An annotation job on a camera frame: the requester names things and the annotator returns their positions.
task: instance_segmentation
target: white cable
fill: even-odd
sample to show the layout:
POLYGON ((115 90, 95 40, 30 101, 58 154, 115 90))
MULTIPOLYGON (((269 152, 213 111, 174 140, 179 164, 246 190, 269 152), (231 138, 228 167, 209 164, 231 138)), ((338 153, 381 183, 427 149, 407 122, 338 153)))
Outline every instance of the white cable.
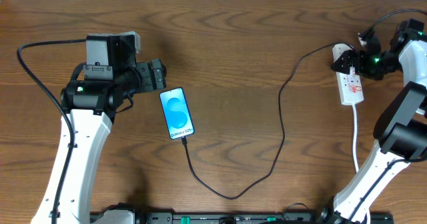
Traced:
MULTIPOLYGON (((359 171, 359 164, 358 164, 358 154, 357 154, 357 139, 358 139, 358 113, 356 110, 356 104, 352 104, 353 107, 353 121, 354 121, 354 131, 353 131, 353 162, 354 162, 354 169, 356 172, 359 171)), ((371 224, 371 214, 369 213, 369 209, 366 212, 366 224, 371 224)))

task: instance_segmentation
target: white power strip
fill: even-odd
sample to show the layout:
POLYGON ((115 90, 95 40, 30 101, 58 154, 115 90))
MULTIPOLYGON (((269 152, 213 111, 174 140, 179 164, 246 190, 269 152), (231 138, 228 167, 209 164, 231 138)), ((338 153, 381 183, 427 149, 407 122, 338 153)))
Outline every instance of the white power strip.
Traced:
MULTIPOLYGON (((344 51, 350 48, 345 44, 337 44, 332 48, 334 61, 336 61, 344 51)), ((364 100, 362 83, 360 82, 359 75, 354 72, 354 67, 350 68, 350 74, 336 73, 338 81, 338 90, 340 91, 341 104, 353 105, 364 100)))

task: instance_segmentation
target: power strip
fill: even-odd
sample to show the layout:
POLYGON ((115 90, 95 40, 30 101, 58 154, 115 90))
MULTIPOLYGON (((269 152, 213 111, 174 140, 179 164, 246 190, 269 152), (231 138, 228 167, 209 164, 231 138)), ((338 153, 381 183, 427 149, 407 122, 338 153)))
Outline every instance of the power strip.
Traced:
MULTIPOLYGON (((332 54, 334 55, 334 61, 340 58, 344 51, 350 48, 345 44, 337 44, 332 48, 332 54)), ((360 82, 359 75, 355 74, 354 67, 350 68, 350 74, 336 73, 338 81, 338 90, 340 91, 341 104, 353 105, 360 103, 364 100, 362 83, 360 82)))

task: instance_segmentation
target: wooden table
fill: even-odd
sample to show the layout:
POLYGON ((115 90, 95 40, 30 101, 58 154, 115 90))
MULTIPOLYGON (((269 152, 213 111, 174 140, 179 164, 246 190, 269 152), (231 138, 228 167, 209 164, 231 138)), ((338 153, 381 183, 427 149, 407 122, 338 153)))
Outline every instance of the wooden table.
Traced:
MULTIPOLYGON (((160 58, 167 88, 182 86, 196 133, 188 138, 195 171, 225 195, 265 175, 282 139, 278 91, 296 61, 334 41, 357 45, 357 32, 422 0, 2 0, 0 3, 0 223, 28 223, 43 198, 56 156, 60 114, 19 66, 16 48, 88 33, 140 34, 138 61, 160 58)), ((388 48, 396 15, 378 27, 388 48)), ((84 44, 24 51, 31 70, 59 98, 84 44)), ((330 49, 303 61, 282 95, 286 145, 274 174, 236 201, 210 193, 191 176, 180 141, 169 139, 159 92, 135 96, 116 117, 93 188, 93 211, 129 202, 176 212, 283 211, 323 206, 354 175, 352 110, 340 104, 330 49)), ((363 79, 358 105, 359 161, 372 131, 402 88, 402 74, 363 79)), ((396 223, 423 223, 426 165, 403 171, 372 211, 396 223)))

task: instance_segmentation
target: phone screen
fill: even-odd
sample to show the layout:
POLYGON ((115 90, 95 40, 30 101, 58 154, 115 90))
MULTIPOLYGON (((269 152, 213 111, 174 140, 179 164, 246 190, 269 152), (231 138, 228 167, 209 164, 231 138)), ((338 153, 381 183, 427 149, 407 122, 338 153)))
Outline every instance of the phone screen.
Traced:
POLYGON ((194 133, 193 121, 181 87, 160 93, 160 101, 171 139, 194 133))

